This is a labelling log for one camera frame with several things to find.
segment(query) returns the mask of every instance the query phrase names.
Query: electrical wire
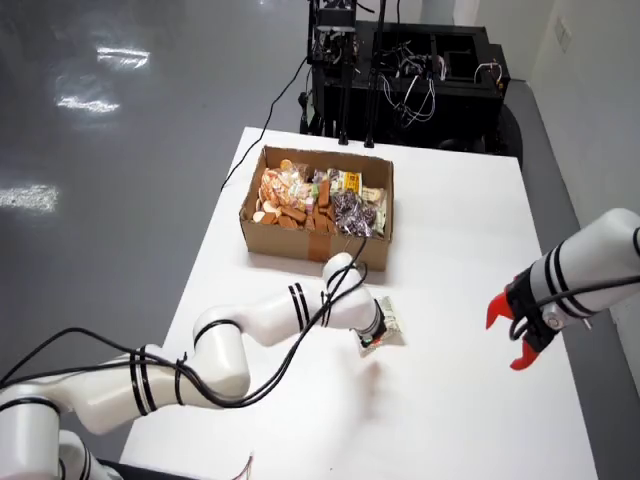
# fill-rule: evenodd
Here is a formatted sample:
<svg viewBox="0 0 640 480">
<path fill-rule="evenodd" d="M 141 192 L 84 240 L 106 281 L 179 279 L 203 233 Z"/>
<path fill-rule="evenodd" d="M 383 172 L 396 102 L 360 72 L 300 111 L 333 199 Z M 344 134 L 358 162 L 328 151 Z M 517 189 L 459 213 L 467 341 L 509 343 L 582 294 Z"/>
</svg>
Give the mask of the electrical wire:
<svg viewBox="0 0 640 480">
<path fill-rule="evenodd" d="M 269 126 L 269 122 L 271 121 L 271 115 L 273 115 L 273 107 L 278 102 L 278 100 L 280 100 L 282 98 L 282 96 L 286 93 L 286 91 L 289 89 L 291 84 L 293 82 L 295 82 L 296 78 L 298 78 L 298 74 L 300 73 L 300 70 L 302 70 L 302 66 L 305 64 L 306 61 L 307 61 L 307 56 L 305 55 L 304 60 L 302 60 L 302 62 L 300 62 L 300 66 L 296 70 L 296 73 L 293 76 L 293 78 L 289 81 L 289 83 L 287 83 L 287 86 L 284 87 L 284 90 L 282 90 L 282 92 L 280 92 L 280 95 L 278 95 L 276 97 L 276 99 L 271 103 L 271 107 L 269 107 L 269 116 L 267 117 L 267 121 L 264 123 L 264 127 L 262 127 L 262 132 L 260 132 L 260 137 L 258 138 L 258 140 L 253 142 L 249 148 L 247 148 L 247 151 L 244 152 L 244 155 L 242 156 L 240 161 L 231 169 L 231 171 L 229 172 L 229 175 L 227 175 L 227 178 L 225 179 L 225 181 L 222 182 L 222 186 L 220 187 L 220 191 L 222 191 L 222 189 L 227 185 L 227 182 L 229 181 L 231 176 L 235 173 L 235 171 L 238 169 L 238 167 L 240 165 L 242 165 L 242 163 L 244 162 L 245 158 L 247 158 L 247 155 L 249 155 L 249 152 L 251 151 L 251 149 L 262 141 L 262 137 L 264 137 L 264 132 L 267 130 L 267 127 Z"/>
<path fill-rule="evenodd" d="M 307 72 L 307 79 L 304 82 L 304 91 L 307 94 L 307 96 L 309 96 L 309 93 L 311 93 L 311 90 L 309 90 L 309 76 L 311 75 L 312 69 L 313 67 L 309 67 L 309 71 Z"/>
<path fill-rule="evenodd" d="M 369 12 L 369 13 L 373 13 L 374 15 L 376 14 L 375 10 L 370 9 L 369 7 L 365 7 L 364 5 L 362 5 L 360 2 L 356 2 L 356 5 L 358 5 L 361 9 L 363 9 L 365 12 Z"/>
<path fill-rule="evenodd" d="M 489 68 L 498 67 L 500 69 L 500 74 L 498 75 L 498 79 L 496 80 L 496 85 L 499 84 L 500 80 L 502 80 L 502 65 L 500 65 L 497 62 L 481 63 L 480 65 L 478 65 L 478 68 L 476 68 L 476 71 L 473 74 L 473 82 L 474 83 L 476 82 L 476 77 L 478 76 L 478 72 L 483 67 L 489 67 Z"/>
<path fill-rule="evenodd" d="M 401 114 L 401 117 L 400 117 L 401 125 L 400 126 L 402 128 L 408 128 L 414 121 L 418 121 L 420 123 L 424 123 L 424 122 L 428 122 L 429 120 L 431 120 L 431 118 L 433 117 L 433 115 L 435 113 L 435 108 L 436 108 L 436 105 L 435 105 L 436 97 L 435 97 L 435 87 L 434 87 L 434 84 L 433 84 L 433 78 L 431 78 L 431 77 L 429 78 L 429 90 L 427 91 L 427 94 L 425 95 L 425 98 L 422 101 L 422 105 L 420 106 L 420 109 L 417 112 L 414 112 L 411 108 L 409 108 L 406 105 L 405 102 L 409 97 L 408 94 L 410 93 L 410 91 L 411 91 L 411 89 L 412 89 L 417 77 L 415 77 L 413 79 L 413 82 L 411 83 L 411 86 L 409 87 L 407 95 L 405 95 L 404 102 L 398 102 L 398 103 L 394 103 L 393 100 L 391 100 L 391 95 L 390 95 L 391 86 L 389 84 L 389 80 L 387 80 L 387 78 L 382 73 L 380 73 L 380 77 L 382 78 L 382 81 L 383 81 L 382 91 L 383 91 L 383 93 L 385 95 L 385 98 L 387 99 L 387 101 L 389 102 L 389 104 L 391 105 L 393 110 L 396 111 L 396 112 L 400 112 L 400 114 Z M 424 106 L 425 106 L 425 104 L 426 104 L 426 102 L 427 102 L 429 97 L 432 97 L 431 111 L 428 114 L 422 113 L 422 109 L 424 108 Z M 402 125 L 402 119 L 404 118 L 405 115 L 410 116 L 411 119 L 406 124 Z"/>
<path fill-rule="evenodd" d="M 589 285 L 585 285 L 583 287 L 566 290 L 564 292 L 556 293 L 555 295 L 550 295 L 548 297 L 545 297 L 542 300 L 538 300 L 536 302 L 536 307 L 541 308 L 547 305 L 548 303 L 553 303 L 563 298 L 573 297 L 575 295 L 580 295 L 582 293 L 598 292 L 600 290 L 608 290 L 610 288 L 624 287 L 626 285 L 633 285 L 636 283 L 640 283 L 640 275 L 635 275 L 633 277 L 617 278 L 615 280 L 605 280 L 602 282 L 590 283 Z"/>
<path fill-rule="evenodd" d="M 122 368 L 122 367 L 129 367 L 131 365 L 152 365 L 152 366 L 157 366 L 157 367 L 166 367 L 166 368 L 170 368 L 173 369 L 176 372 L 176 375 L 178 374 L 178 372 L 180 373 L 180 375 L 184 375 L 185 378 L 187 378 L 194 386 L 194 388 L 207 400 L 209 400 L 211 403 L 213 403 L 214 405 L 217 405 L 219 407 L 222 408 L 244 408 L 247 407 L 249 405 L 253 405 L 254 403 L 262 400 L 266 395 L 268 395 L 280 382 L 280 380 L 282 379 L 282 377 L 284 376 L 284 374 L 286 373 L 292 359 L 293 356 L 295 355 L 296 350 L 298 349 L 300 343 L 302 342 L 302 340 L 304 339 L 304 337 L 307 335 L 307 333 L 311 330 L 311 328 L 319 321 L 320 318 L 322 318 L 322 316 L 339 300 L 341 300 L 342 298 L 344 298 L 345 296 L 349 295 L 351 292 L 353 292 L 354 290 L 360 288 L 360 286 L 362 286 L 362 284 L 364 283 L 367 273 L 368 273 L 368 269 L 366 267 L 366 264 L 363 264 L 364 266 L 364 274 L 362 275 L 361 279 L 353 286 L 351 286 L 350 288 L 346 289 L 345 291 L 341 292 L 339 295 L 335 296 L 336 292 L 339 290 L 340 286 L 342 285 L 342 282 L 344 281 L 344 279 L 347 276 L 347 273 L 349 272 L 349 270 L 351 269 L 356 269 L 357 267 L 355 266 L 356 261 L 358 260 L 358 258 L 360 257 L 362 251 L 364 250 L 364 247 L 366 245 L 366 241 L 367 239 L 364 238 L 362 241 L 362 244 L 360 245 L 360 248 L 358 249 L 358 251 L 356 252 L 355 256 L 352 258 L 351 262 L 349 262 L 348 265 L 346 265 L 345 267 L 339 269 L 336 271 L 336 273 L 334 274 L 334 276 L 332 278 L 334 278 L 335 276 L 339 275 L 340 273 L 342 273 L 342 276 L 340 277 L 340 279 L 338 280 L 338 282 L 336 283 L 335 287 L 326 295 L 326 301 L 324 302 L 324 304 L 322 305 L 322 307 L 315 313 L 315 315 L 309 319 L 309 322 L 307 323 L 306 327 L 302 330 L 302 332 L 300 333 L 300 335 L 298 336 L 298 338 L 296 339 L 295 343 L 293 344 L 293 346 L 290 348 L 289 352 L 287 353 L 287 355 L 285 356 L 282 364 L 280 365 L 280 367 L 277 369 L 277 371 L 274 373 L 274 375 L 267 380 L 267 382 L 265 382 L 261 387 L 259 387 L 258 389 L 256 389 L 253 393 L 247 395 L 246 397 L 242 398 L 242 399 L 238 399 L 238 400 L 227 400 L 224 398 L 221 398 L 215 391 L 213 391 L 211 388 L 209 388 L 205 382 L 200 378 L 200 376 L 197 374 L 197 372 L 195 372 L 195 370 L 193 370 L 193 368 L 191 368 L 188 365 L 185 365 L 182 362 L 171 362 L 168 361 L 162 357 L 159 357 L 157 355 L 145 352 L 144 354 L 141 354 L 139 350 L 135 350 L 135 349 L 131 349 L 125 346 L 122 346 L 116 342 L 114 342 L 113 340 L 109 340 L 105 337 L 103 337 L 102 335 L 99 335 L 95 332 L 92 332 L 88 329 L 82 328 L 82 327 L 71 327 L 71 328 L 67 328 L 61 332 L 58 332 L 56 335 L 53 335 L 52 337 L 50 337 L 49 339 L 47 339 L 46 341 L 44 341 L 43 343 L 41 343 L 38 347 L 36 347 L 33 351 L 31 351 L 27 356 L 25 356 L 20 362 L 18 362 L 13 368 L 11 368 L 11 370 L 9 370 L 9 372 L 7 374 L 4 375 L 4 377 L 2 378 L 2 380 L 0 380 L 0 389 L 5 389 L 8 388 L 12 385 L 16 385 L 19 383 L 23 383 L 26 381 L 31 381 L 31 380 L 37 380 L 37 379 L 42 379 L 45 377 L 52 377 L 52 376 L 59 376 L 59 375 L 66 375 L 66 374 L 71 374 L 71 373 L 87 373 L 87 372 L 94 372 L 94 371 L 100 371 L 100 370 L 109 370 L 109 369 L 115 369 L 115 368 Z M 116 350 L 119 350 L 123 353 L 128 353 L 132 358 L 136 358 L 136 356 L 138 358 L 140 358 L 141 356 L 144 356 L 144 358 L 140 358 L 139 360 L 128 360 L 128 361 L 117 361 L 117 359 L 111 363 L 106 363 L 103 365 L 91 365 L 91 366 L 85 366 L 85 367 L 72 367 L 72 368 L 65 368 L 65 369 L 59 369 L 59 370 L 51 370 L 48 372 L 42 372 L 39 374 L 35 374 L 35 375 L 27 375 L 27 376 L 23 376 L 23 377 L 19 377 L 19 378 L 15 378 L 15 379 L 10 379 L 11 376 L 18 370 L 20 369 L 24 364 L 26 364 L 29 360 L 31 360 L 35 355 L 37 355 L 40 351 L 42 351 L 44 348 L 46 348 L 48 345 L 50 345 L 51 343 L 53 343 L 54 341 L 56 341 L 57 339 L 68 335 L 70 333 L 80 333 L 86 336 L 89 336 L 97 341 L 100 341 Z"/>
<path fill-rule="evenodd" d="M 602 282 L 595 282 L 589 285 L 585 285 L 583 287 L 572 288 L 564 292 L 556 293 L 555 295 L 549 295 L 548 297 L 538 300 L 533 307 L 529 307 L 529 308 L 540 309 L 545 305 L 557 302 L 558 300 L 562 300 L 563 298 L 573 297 L 575 295 L 580 295 L 582 293 L 599 292 L 601 290 L 608 290 L 610 288 L 624 287 L 626 285 L 633 285 L 636 283 L 640 283 L 640 275 L 625 277 L 625 278 L 617 278 L 614 280 L 605 280 Z M 526 321 L 526 317 L 520 318 L 518 320 L 514 320 L 513 322 L 511 322 L 511 325 L 509 326 L 509 338 L 511 340 L 518 340 L 527 331 L 528 327 L 529 327 L 529 324 Z"/>
<path fill-rule="evenodd" d="M 432 100 L 431 100 L 431 111 L 427 114 L 426 117 L 419 119 L 418 122 L 427 122 L 429 120 L 431 120 L 431 117 L 433 117 L 433 114 L 435 113 L 436 110 L 436 94 L 435 94 L 435 89 L 433 86 L 433 79 L 430 78 L 429 79 L 429 91 L 427 92 L 427 94 L 424 97 L 424 100 L 422 101 L 422 105 L 420 105 L 420 109 L 418 110 L 418 113 L 416 113 L 415 115 L 413 115 L 413 117 L 411 118 L 411 120 L 409 121 L 409 123 L 407 123 L 407 125 L 405 125 L 404 128 L 408 128 L 414 120 L 418 119 L 418 117 L 422 114 L 422 109 L 424 108 L 425 104 L 427 103 L 427 100 L 429 98 L 429 95 L 431 95 Z"/>
</svg>

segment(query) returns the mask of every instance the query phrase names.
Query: white wall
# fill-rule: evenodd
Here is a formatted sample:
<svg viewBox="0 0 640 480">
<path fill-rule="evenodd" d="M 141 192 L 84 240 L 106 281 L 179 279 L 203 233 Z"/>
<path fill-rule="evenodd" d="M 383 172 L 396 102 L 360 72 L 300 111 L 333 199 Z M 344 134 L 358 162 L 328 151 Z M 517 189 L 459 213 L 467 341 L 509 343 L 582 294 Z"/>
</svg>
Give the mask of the white wall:
<svg viewBox="0 0 640 480">
<path fill-rule="evenodd" d="M 566 53 L 554 32 L 558 15 L 572 34 Z M 557 0 L 533 70 L 531 86 L 583 226 L 613 207 L 640 214 L 638 20 L 638 0 Z M 640 298 L 612 314 L 640 390 Z"/>
<path fill-rule="evenodd" d="M 553 0 L 456 0 L 456 25 L 487 27 L 502 45 L 512 78 L 530 80 Z"/>
<path fill-rule="evenodd" d="M 387 6 L 384 11 L 384 21 L 395 23 L 398 20 L 396 15 L 396 4 L 398 0 L 387 0 Z M 380 12 L 379 0 L 358 0 L 361 5 L 375 11 L 375 15 L 361 8 L 358 8 L 356 17 L 358 20 L 378 21 Z M 422 12 L 422 0 L 401 0 L 400 2 L 400 21 L 402 23 L 420 23 L 420 14 Z"/>
<path fill-rule="evenodd" d="M 475 25 L 479 7 L 480 0 L 456 0 L 453 7 L 453 23 L 456 25 Z"/>
</svg>

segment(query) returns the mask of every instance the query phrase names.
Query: gray floor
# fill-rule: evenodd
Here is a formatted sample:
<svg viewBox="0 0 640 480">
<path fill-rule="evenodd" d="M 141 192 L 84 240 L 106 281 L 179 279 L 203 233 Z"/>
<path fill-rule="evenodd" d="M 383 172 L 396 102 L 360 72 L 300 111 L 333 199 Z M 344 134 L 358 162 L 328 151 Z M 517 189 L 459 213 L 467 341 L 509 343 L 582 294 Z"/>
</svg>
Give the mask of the gray floor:
<svg viewBox="0 0 640 480">
<path fill-rule="evenodd" d="M 242 129 L 302 60 L 306 2 L 5 0 L 0 19 L 0 370 L 70 325 L 161 343 Z M 303 81 L 272 128 L 297 130 Z M 513 82 L 507 103 L 547 250 L 578 225 L 530 90 Z M 600 478 L 630 478 L 640 402 L 601 320 L 565 339 Z M 111 355 L 70 338 L 25 372 Z M 65 422 L 110 459 L 129 428 Z"/>
</svg>

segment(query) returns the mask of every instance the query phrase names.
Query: black stripe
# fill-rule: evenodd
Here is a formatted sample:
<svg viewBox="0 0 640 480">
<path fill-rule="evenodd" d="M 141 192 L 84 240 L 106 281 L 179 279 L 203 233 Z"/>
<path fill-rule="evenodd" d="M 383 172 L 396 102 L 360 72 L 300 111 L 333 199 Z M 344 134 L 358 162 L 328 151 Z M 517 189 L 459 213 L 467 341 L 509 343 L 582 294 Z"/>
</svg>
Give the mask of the black stripe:
<svg viewBox="0 0 640 480">
<path fill-rule="evenodd" d="M 300 314 L 300 306 L 298 305 L 298 299 L 296 298 L 296 294 L 293 291 L 293 287 L 289 285 L 289 293 L 291 293 L 291 298 L 293 298 L 293 306 L 296 307 L 296 313 L 298 314 L 298 325 L 300 325 L 300 331 L 303 329 L 302 325 L 302 315 Z"/>
<path fill-rule="evenodd" d="M 213 322 L 209 322 L 207 323 L 204 328 L 202 330 L 200 330 L 198 332 L 198 334 L 196 335 L 196 338 L 193 339 L 193 346 L 195 347 L 198 344 L 198 340 L 200 340 L 200 338 L 202 337 L 202 335 L 204 335 L 205 333 L 207 333 L 209 330 L 211 330 L 213 327 L 217 327 L 218 325 L 233 325 L 235 326 L 238 330 L 242 331 L 242 329 L 240 328 L 240 325 L 238 325 L 237 322 L 234 322 L 233 320 L 214 320 Z"/>
<path fill-rule="evenodd" d="M 133 362 L 136 360 L 136 355 L 134 353 L 129 354 L 129 360 L 131 364 L 129 365 L 129 373 L 131 375 L 131 389 L 133 390 L 133 398 L 136 400 L 136 405 L 138 406 L 138 412 L 143 417 L 147 415 L 146 410 L 144 409 L 144 405 L 142 404 L 142 397 L 140 396 L 140 388 L 138 387 L 138 379 L 136 375 L 136 366 Z"/>
<path fill-rule="evenodd" d="M 544 276 L 547 279 L 547 287 L 549 287 L 549 292 L 551 292 L 551 295 L 555 295 L 556 293 L 558 293 L 555 285 L 553 284 L 553 280 L 551 279 L 551 256 L 554 252 L 555 249 L 551 250 L 544 261 Z M 562 299 L 557 300 L 556 303 L 564 313 L 566 313 L 570 317 L 576 317 L 576 314 L 572 313 L 569 310 L 569 307 L 564 304 L 564 301 Z"/>
<path fill-rule="evenodd" d="M 80 473 L 80 480 L 85 480 L 87 475 L 87 457 L 89 456 L 89 452 L 87 451 L 87 447 L 85 447 L 84 443 L 82 444 L 84 447 L 84 463 L 82 464 L 82 472 Z"/>
<path fill-rule="evenodd" d="M 176 360 L 176 367 L 181 367 L 184 365 L 184 362 L 187 361 L 187 352 L 184 352 L 184 357 L 182 359 Z M 176 376 L 175 376 L 175 385 L 174 389 L 176 391 L 176 402 L 178 405 L 182 405 L 184 407 L 184 402 L 182 401 L 182 395 L 180 394 L 180 368 L 176 368 Z"/>
<path fill-rule="evenodd" d="M 307 301 L 304 298 L 304 293 L 302 292 L 302 287 L 299 283 L 296 283 L 296 288 L 298 289 L 298 295 L 300 296 L 300 301 L 302 302 L 302 310 L 304 311 L 304 316 L 306 317 L 307 324 L 309 323 L 309 309 L 307 308 Z"/>
<path fill-rule="evenodd" d="M 640 235 L 640 227 L 636 228 L 633 232 L 633 246 L 636 249 L 636 253 L 640 257 L 640 243 L 638 242 L 638 236 Z"/>
<path fill-rule="evenodd" d="M 84 443 L 82 444 L 82 446 L 84 447 L 84 458 L 87 461 L 87 476 L 85 477 L 85 480 L 89 480 L 91 478 L 91 454 L 89 453 L 89 450 Z"/>
<path fill-rule="evenodd" d="M 89 450 L 87 450 L 87 458 L 89 459 L 89 468 L 87 468 L 87 480 L 89 480 L 91 478 L 91 463 L 93 462 L 93 460 L 91 460 L 91 454 L 89 453 Z"/>
<path fill-rule="evenodd" d="M 566 292 L 567 290 L 569 290 L 569 286 L 567 285 L 567 282 L 564 281 L 564 275 L 562 274 L 562 267 L 560 266 L 560 249 L 562 248 L 563 244 L 564 242 L 562 242 L 560 245 L 558 245 L 558 248 L 556 248 L 556 256 L 553 259 L 553 264 L 556 267 L 556 276 L 558 277 L 558 283 L 560 284 L 560 288 L 562 289 L 563 292 Z M 585 315 L 588 315 L 591 317 L 596 314 L 596 312 L 589 310 L 587 307 L 582 305 L 573 295 L 571 295 L 570 297 L 567 297 L 567 300 L 571 305 L 573 305 L 573 307 L 576 310 L 584 313 Z"/>
<path fill-rule="evenodd" d="M 18 405 L 44 405 L 45 407 L 51 408 L 58 415 L 60 415 L 60 409 L 55 403 L 53 403 L 51 400 L 40 397 L 22 397 L 16 398 L 15 400 L 10 400 L 7 403 L 0 405 L 0 412 L 8 410 L 11 407 L 17 407 Z"/>
<path fill-rule="evenodd" d="M 147 346 L 145 345 L 140 349 L 140 358 L 144 359 L 144 352 Z M 147 398 L 147 403 L 152 412 L 155 412 L 158 408 L 156 402 L 153 401 L 153 394 L 151 393 L 151 386 L 149 385 L 149 377 L 147 376 L 147 365 L 140 365 L 140 374 L 142 376 L 142 387 L 144 388 L 144 396 Z"/>
</svg>

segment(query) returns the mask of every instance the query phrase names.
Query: small package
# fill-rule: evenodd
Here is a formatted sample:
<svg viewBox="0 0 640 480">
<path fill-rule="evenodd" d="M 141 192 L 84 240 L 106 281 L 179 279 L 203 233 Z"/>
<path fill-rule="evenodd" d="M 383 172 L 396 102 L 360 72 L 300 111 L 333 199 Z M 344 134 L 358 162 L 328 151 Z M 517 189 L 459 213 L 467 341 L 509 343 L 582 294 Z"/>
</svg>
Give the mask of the small package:
<svg viewBox="0 0 640 480">
<path fill-rule="evenodd" d="M 362 197 L 362 174 L 354 172 L 343 172 L 335 168 L 327 170 L 329 180 L 331 181 L 331 196 L 347 190 L 354 192 Z"/>
</svg>

